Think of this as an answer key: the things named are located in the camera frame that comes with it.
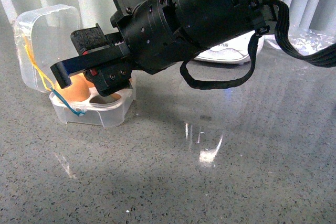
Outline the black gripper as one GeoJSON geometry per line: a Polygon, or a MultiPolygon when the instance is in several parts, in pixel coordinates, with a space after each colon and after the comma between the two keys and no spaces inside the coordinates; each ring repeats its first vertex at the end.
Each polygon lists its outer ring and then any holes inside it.
{"type": "Polygon", "coordinates": [[[133,70],[156,74],[181,62],[188,77],[188,41],[171,0],[148,0],[122,20],[118,32],[104,34],[99,25],[74,31],[70,38],[78,56],[53,64],[50,69],[62,89],[71,76],[84,73],[98,92],[107,96],[130,86],[133,70]]]}

